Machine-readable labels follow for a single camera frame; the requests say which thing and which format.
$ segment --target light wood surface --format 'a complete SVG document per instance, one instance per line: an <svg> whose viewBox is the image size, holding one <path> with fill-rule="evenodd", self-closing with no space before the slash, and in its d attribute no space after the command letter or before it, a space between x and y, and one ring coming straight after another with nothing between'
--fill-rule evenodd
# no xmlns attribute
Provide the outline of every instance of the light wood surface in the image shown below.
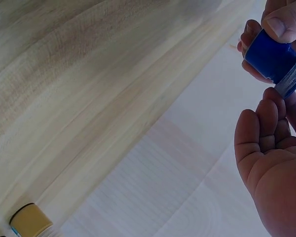
<svg viewBox="0 0 296 237"><path fill-rule="evenodd" d="M251 3L0 1L0 228L30 201L63 223Z"/></svg>

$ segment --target white surface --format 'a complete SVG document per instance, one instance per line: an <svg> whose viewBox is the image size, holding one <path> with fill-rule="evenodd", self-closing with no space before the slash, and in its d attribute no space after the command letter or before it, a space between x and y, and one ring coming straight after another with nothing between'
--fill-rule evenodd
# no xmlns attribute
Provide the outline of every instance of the white surface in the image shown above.
<svg viewBox="0 0 296 237"><path fill-rule="evenodd" d="M269 236L232 144L239 114L267 88L241 68L242 30L63 225L65 236Z"/></svg>

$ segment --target cap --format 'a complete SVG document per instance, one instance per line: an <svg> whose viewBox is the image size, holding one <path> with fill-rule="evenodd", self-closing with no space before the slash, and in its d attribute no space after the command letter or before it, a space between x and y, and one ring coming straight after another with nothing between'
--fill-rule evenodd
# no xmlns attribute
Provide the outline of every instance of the cap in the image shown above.
<svg viewBox="0 0 296 237"><path fill-rule="evenodd" d="M284 98L296 90L296 52L290 43L278 43L261 30L248 48L245 60L274 82Z"/></svg>

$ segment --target fingernail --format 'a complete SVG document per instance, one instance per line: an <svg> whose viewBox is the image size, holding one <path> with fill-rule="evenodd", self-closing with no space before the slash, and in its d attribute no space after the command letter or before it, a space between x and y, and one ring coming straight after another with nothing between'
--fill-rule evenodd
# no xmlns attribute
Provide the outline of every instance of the fingernail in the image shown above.
<svg viewBox="0 0 296 237"><path fill-rule="evenodd" d="M246 26L246 30L247 30L247 32L248 32L250 35L253 35L254 30L248 25L248 23L247 23L247 26Z"/></svg>
<svg viewBox="0 0 296 237"><path fill-rule="evenodd" d="M248 50L248 47L245 45L245 43L243 43L243 41L241 41L241 45L242 45L242 48L247 51Z"/></svg>
<svg viewBox="0 0 296 237"><path fill-rule="evenodd" d="M281 37L285 33L285 25L280 19L274 17L268 19L266 22L277 37Z"/></svg>

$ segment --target bottle label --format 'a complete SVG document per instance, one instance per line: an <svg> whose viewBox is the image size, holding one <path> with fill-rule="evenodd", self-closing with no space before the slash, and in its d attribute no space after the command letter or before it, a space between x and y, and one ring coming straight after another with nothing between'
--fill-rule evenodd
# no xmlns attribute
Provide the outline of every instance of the bottle label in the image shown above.
<svg viewBox="0 0 296 237"><path fill-rule="evenodd" d="M283 97L287 98L296 89L296 64L289 73L274 87L277 92Z"/></svg>

